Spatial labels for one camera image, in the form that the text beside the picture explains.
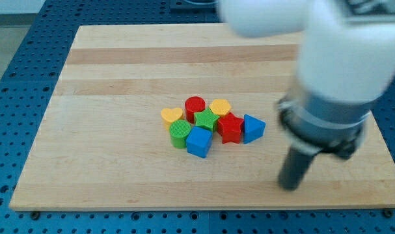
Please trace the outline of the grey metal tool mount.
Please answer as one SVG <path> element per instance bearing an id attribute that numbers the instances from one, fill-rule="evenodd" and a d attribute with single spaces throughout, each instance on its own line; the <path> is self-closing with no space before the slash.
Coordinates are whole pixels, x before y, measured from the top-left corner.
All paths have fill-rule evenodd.
<path id="1" fill-rule="evenodd" d="M 277 103 L 279 121 L 301 151 L 332 153 L 348 160 L 364 141 L 373 101 L 331 99 L 294 80 Z"/>

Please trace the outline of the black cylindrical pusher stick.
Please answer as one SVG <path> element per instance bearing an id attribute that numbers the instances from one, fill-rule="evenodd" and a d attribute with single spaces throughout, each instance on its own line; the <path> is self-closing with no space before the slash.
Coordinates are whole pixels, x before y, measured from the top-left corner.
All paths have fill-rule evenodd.
<path id="1" fill-rule="evenodd" d="M 310 153 L 295 146 L 290 146 L 279 172 L 279 185 L 285 190 L 293 191 L 297 189 L 315 156 L 316 153 Z"/>

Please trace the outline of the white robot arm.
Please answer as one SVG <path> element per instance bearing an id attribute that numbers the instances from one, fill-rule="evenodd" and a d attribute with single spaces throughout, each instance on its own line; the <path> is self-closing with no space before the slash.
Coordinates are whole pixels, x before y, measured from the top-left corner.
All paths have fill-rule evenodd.
<path id="1" fill-rule="evenodd" d="M 395 76 L 395 1 L 219 1 L 221 21 L 259 38 L 302 32 L 294 79 L 278 102 L 290 138 L 279 185 L 295 190 L 315 156 L 347 160 Z"/>

